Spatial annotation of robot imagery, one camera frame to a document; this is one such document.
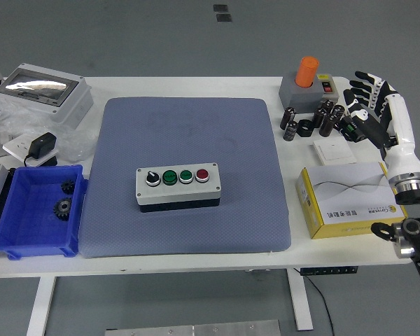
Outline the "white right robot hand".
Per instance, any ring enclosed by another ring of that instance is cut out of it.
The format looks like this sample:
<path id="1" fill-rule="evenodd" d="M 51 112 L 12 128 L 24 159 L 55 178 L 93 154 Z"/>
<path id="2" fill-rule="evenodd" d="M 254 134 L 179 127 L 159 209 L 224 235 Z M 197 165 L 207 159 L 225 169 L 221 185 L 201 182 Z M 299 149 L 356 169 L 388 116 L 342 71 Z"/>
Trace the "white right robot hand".
<path id="1" fill-rule="evenodd" d="M 420 180 L 420 159 L 415 154 L 412 123 L 403 96 L 387 80 L 355 72 L 343 91 L 346 111 L 359 130 L 380 150 L 392 186 Z"/>

